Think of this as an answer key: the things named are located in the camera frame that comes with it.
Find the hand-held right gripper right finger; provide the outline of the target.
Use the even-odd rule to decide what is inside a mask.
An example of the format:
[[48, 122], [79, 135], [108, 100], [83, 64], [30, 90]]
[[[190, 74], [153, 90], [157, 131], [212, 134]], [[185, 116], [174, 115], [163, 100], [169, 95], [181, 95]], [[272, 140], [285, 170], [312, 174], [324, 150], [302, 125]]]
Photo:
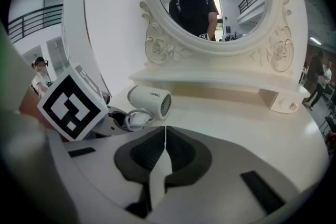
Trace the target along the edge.
[[292, 182], [238, 144], [166, 128], [172, 173], [151, 212], [156, 224], [250, 224], [298, 195]]

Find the person's left forearm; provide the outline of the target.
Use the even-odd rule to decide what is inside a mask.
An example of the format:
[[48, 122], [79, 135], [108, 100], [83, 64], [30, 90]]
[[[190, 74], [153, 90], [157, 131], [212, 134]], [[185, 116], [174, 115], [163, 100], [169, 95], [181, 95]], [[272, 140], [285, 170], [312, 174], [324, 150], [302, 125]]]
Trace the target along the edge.
[[25, 96], [19, 106], [19, 112], [36, 118], [45, 128], [54, 130], [54, 127], [41, 114], [37, 105], [40, 99], [31, 87], [28, 87]]

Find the white hair dryer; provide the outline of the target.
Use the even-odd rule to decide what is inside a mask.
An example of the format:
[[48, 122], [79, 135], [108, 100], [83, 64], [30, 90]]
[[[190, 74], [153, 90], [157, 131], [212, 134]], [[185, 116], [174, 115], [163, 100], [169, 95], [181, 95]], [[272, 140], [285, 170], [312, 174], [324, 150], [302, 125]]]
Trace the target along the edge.
[[153, 87], [134, 86], [127, 99], [134, 109], [125, 116], [123, 126], [131, 132], [144, 129], [153, 120], [166, 119], [172, 107], [171, 93]]

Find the black balcony railing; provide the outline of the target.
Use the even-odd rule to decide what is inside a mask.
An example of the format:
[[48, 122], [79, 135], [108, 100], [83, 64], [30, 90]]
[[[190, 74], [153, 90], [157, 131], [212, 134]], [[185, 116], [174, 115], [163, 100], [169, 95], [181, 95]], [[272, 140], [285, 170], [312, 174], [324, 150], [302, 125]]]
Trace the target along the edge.
[[63, 4], [34, 10], [8, 23], [8, 36], [12, 43], [42, 29], [61, 23]]

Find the oval white-framed mirror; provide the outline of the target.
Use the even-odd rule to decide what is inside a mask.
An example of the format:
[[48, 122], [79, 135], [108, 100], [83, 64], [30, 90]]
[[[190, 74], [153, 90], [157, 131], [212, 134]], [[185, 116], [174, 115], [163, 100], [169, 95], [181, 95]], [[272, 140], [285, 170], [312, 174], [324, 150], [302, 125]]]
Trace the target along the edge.
[[144, 0], [145, 53], [154, 63], [191, 50], [238, 55], [269, 46], [272, 0]]

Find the black office chair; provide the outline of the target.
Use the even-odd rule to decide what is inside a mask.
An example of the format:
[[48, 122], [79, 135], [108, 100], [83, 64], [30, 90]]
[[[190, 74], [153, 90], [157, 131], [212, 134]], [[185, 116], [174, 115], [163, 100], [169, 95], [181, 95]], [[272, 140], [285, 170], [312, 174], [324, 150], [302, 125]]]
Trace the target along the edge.
[[332, 83], [327, 90], [327, 95], [324, 95], [328, 115], [320, 125], [322, 137], [327, 146], [327, 150], [332, 152], [336, 148], [336, 84]]

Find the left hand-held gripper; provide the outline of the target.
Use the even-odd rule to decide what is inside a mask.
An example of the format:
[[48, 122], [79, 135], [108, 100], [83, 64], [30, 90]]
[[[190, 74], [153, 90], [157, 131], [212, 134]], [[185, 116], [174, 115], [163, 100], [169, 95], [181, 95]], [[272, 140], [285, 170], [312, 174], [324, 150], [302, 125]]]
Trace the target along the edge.
[[102, 92], [78, 63], [70, 65], [37, 105], [47, 121], [67, 140], [81, 141], [108, 114], [111, 136], [130, 133], [126, 112], [107, 106]]

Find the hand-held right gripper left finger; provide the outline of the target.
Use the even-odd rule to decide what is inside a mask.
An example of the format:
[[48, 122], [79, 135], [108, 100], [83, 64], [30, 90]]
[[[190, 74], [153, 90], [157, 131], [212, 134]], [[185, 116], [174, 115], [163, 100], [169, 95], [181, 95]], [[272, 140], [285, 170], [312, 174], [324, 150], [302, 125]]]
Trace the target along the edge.
[[165, 149], [165, 127], [66, 143], [70, 153], [91, 149], [71, 158], [83, 181], [75, 204], [81, 224], [160, 224], [151, 220], [151, 174]]

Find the white shelf unit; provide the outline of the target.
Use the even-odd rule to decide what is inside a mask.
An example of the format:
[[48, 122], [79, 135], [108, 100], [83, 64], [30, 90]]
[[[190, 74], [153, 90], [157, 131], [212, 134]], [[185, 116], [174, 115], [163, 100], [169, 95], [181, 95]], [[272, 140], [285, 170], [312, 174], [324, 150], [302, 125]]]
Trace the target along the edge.
[[70, 64], [81, 65], [105, 95], [111, 95], [98, 67], [86, 22], [85, 0], [64, 0], [61, 37]]

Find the cream ornate dressing table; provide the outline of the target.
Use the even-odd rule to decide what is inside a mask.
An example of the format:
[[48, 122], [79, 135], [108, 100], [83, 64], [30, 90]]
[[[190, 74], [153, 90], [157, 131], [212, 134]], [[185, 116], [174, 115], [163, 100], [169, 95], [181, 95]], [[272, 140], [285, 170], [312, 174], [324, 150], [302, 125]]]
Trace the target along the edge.
[[292, 114], [268, 109], [260, 89], [299, 95], [307, 51], [304, 0], [272, 0], [269, 46], [238, 55], [191, 50], [162, 63], [148, 58], [131, 83], [113, 91], [113, 104], [128, 108], [127, 92], [142, 84], [173, 95], [165, 125], [197, 131], [245, 147], [302, 191], [319, 182], [330, 161], [317, 124], [302, 106]]

